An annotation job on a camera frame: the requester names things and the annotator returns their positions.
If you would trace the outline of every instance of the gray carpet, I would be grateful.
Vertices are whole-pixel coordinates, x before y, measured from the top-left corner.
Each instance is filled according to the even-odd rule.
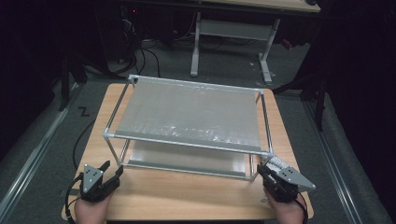
[[[293,79],[308,49],[309,46],[303,46],[286,50],[282,46],[274,45],[268,58],[270,70],[273,72],[274,83],[272,85],[263,83],[257,55],[250,52],[233,52],[226,47],[216,50],[203,49],[199,76],[190,77],[191,46],[174,46],[170,49],[158,44],[150,50],[160,60],[162,77],[273,89]],[[141,75],[156,77],[155,58],[148,52],[145,52],[145,57],[146,65]],[[137,58],[137,67],[140,69],[143,65],[142,55],[137,53]],[[84,129],[95,119],[106,87],[112,82],[116,81],[108,77],[90,76],[88,83],[82,87],[81,93],[68,107],[69,111],[50,141],[43,161],[7,223],[65,223],[61,219],[64,191],[76,172],[72,159],[73,147]],[[56,99],[1,162],[1,198],[7,195],[7,191],[26,159],[56,117],[60,105],[59,88],[55,91]],[[309,194],[315,214],[308,223],[349,223],[347,213],[334,186],[331,171],[326,165],[316,129],[311,124],[311,118],[307,115],[297,93],[287,91],[279,94],[276,96],[276,101],[299,167],[302,173],[317,186],[317,189]],[[328,98],[323,117],[323,129],[323,134],[361,215],[361,223],[391,223],[388,214],[376,198],[370,181],[356,160]],[[91,128],[82,135],[77,145],[77,162],[88,141],[90,131]]]

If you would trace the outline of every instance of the person's hand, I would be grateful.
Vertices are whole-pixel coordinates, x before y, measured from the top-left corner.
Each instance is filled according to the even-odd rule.
[[[276,214],[276,220],[280,224],[302,224],[304,220],[303,209],[295,202],[292,203],[279,203],[275,201],[274,197],[264,188],[265,195],[267,196],[270,204],[273,206]],[[303,197],[298,194],[297,201],[304,204]]]
[[[107,217],[107,208],[113,193],[99,203],[90,203],[78,199],[75,204],[75,213],[78,224],[103,224]]]

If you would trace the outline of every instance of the person's arm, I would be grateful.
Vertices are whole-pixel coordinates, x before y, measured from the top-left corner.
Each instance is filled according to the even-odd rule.
[[[295,202],[292,203],[278,203],[274,197],[264,188],[265,195],[267,196],[270,204],[273,206],[276,214],[276,220],[280,224],[302,224],[304,221],[303,209]],[[299,194],[297,201],[304,204],[303,197]]]
[[[107,208],[113,193],[99,203],[90,203],[78,199],[75,204],[75,213],[78,224],[104,224],[107,217]]]

